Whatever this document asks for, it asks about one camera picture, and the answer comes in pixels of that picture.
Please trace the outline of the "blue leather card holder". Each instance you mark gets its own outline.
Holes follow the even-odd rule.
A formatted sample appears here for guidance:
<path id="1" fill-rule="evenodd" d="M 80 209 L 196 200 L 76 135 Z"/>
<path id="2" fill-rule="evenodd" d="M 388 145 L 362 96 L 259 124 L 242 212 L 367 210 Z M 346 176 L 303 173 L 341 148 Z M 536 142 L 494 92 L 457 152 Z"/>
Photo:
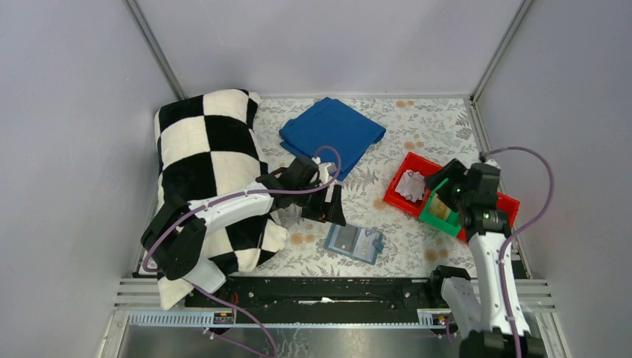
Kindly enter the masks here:
<path id="1" fill-rule="evenodd" d="M 362 232 L 366 232 L 367 235 L 375 233 L 378 238 L 373 242 L 375 247 L 375 254 L 372 261 L 364 261 L 355 256 L 354 250 L 358 241 L 358 235 Z M 363 263 L 375 265 L 378 256 L 384 249 L 384 235 L 383 233 L 371 228 L 357 227 L 355 225 L 347 224 L 345 226 L 333 224 L 329 230 L 329 234 L 326 238 L 324 248 L 326 250 L 341 254 L 354 260 L 358 260 Z"/>

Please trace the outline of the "white card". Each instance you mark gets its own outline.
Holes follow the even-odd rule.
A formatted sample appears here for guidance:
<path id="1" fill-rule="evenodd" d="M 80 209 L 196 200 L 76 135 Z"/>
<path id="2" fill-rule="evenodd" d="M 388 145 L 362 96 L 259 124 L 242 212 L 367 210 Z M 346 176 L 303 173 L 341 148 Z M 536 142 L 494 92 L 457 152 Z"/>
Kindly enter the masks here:
<path id="1" fill-rule="evenodd" d="M 375 254 L 375 247 L 373 245 L 373 242 L 377 238 L 378 236 L 375 233 L 370 233 L 369 235 L 367 235 L 366 232 L 362 231 L 358 235 L 358 241 L 354 250 L 355 256 L 364 261 L 372 261 Z"/>

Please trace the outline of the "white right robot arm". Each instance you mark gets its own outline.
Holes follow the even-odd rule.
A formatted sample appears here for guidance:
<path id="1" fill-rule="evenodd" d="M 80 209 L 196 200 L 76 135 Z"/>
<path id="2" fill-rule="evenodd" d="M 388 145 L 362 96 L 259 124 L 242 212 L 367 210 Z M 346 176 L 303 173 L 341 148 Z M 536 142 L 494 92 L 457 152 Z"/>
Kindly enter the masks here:
<path id="1" fill-rule="evenodd" d="M 440 294 L 461 333 L 460 357 L 545 357 L 519 304 L 511 267 L 511 223 L 498 207 L 500 169 L 494 161 L 466 167 L 453 159 L 425 178 L 432 197 L 458 213 L 478 274 L 474 292 L 466 270 L 438 266 L 429 288 Z"/>

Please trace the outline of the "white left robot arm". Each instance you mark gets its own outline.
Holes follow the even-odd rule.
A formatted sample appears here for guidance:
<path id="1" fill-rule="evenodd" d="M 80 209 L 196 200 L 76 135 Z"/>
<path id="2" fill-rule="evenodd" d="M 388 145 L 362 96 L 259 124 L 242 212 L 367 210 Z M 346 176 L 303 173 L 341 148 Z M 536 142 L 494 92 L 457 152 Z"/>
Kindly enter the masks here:
<path id="1" fill-rule="evenodd" d="M 183 279 L 212 294 L 224 285 L 226 276 L 202 253 L 205 237 L 291 205 L 301 207 L 305 219 L 346 224 L 342 186 L 329 176 L 327 164 L 303 155 L 289 167 L 261 175 L 225 195 L 202 201 L 184 201 L 176 195 L 166 200 L 140 242 L 165 278 Z"/>

